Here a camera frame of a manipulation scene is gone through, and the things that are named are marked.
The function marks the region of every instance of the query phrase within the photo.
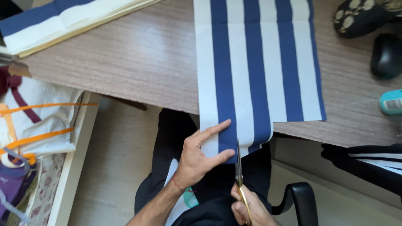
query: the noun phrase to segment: red string bracelet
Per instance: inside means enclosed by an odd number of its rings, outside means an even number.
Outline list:
[[[176,175],[176,172],[173,174],[173,182],[174,182],[174,185],[176,185],[176,187],[177,188],[179,188],[180,190],[182,190],[182,191],[186,191],[186,189],[181,189],[178,185],[177,185],[177,183],[176,183],[176,180],[174,179],[174,176]]]

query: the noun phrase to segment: wooden table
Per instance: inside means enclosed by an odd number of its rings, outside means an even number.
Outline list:
[[[342,1],[313,0],[328,120],[275,123],[274,130],[346,147],[401,142],[400,123],[381,113],[378,98],[401,88],[402,76],[371,75],[378,32],[337,37],[332,16]],[[163,0],[22,61],[40,80],[197,114],[193,17],[191,0]]]

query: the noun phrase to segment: chair armrest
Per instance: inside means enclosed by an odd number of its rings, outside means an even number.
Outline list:
[[[296,208],[299,226],[318,226],[317,205],[313,189],[307,182],[288,184],[282,203],[272,207],[272,214],[282,214],[292,207]]]

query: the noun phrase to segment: scissor handle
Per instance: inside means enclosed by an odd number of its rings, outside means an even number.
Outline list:
[[[241,187],[237,187],[237,191],[239,192],[240,200],[242,201],[242,203],[244,203],[246,205],[246,208],[247,208],[249,220],[246,220],[246,224],[247,224],[247,226],[252,226],[251,212],[250,212],[250,208],[248,207],[246,196],[244,195],[243,189]]]

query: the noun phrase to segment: hand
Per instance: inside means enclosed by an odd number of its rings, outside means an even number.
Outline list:
[[[200,132],[197,130],[193,135],[184,140],[183,152],[181,153],[181,159],[174,175],[174,179],[181,189],[186,189],[196,184],[213,167],[226,162],[228,158],[234,156],[235,152],[233,149],[226,149],[210,158],[207,158],[201,151],[201,145],[203,145],[204,141],[210,136],[226,129],[231,122],[228,119],[216,126],[209,127],[205,131]]]
[[[279,224],[265,208],[257,194],[251,192],[245,185],[242,186],[242,189],[246,196],[248,207],[250,208],[253,226],[278,226]],[[241,202],[236,183],[232,187],[230,194],[237,200],[232,204],[234,218],[239,225],[245,225],[246,221],[249,220],[247,207]]]

